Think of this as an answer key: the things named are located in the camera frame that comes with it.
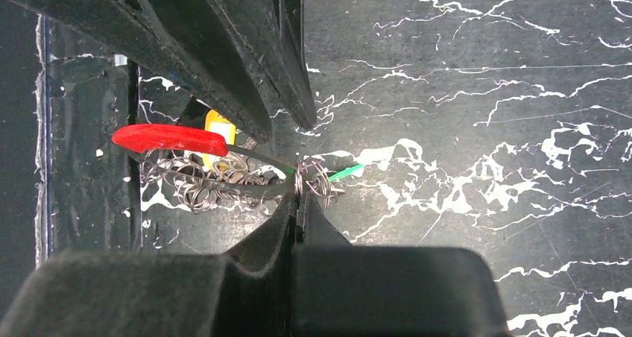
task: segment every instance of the yellow object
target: yellow object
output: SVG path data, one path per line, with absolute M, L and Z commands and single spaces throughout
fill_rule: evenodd
M 222 135 L 228 145 L 235 144 L 235 125 L 230 123 L 215 110 L 210 110 L 206 114 L 206 123 L 204 124 L 204 130 Z M 216 158 L 217 156 L 214 156 L 212 154 L 202 155 L 204 165 L 209 167 L 210 169 L 213 169 L 213 162 L 215 162 Z

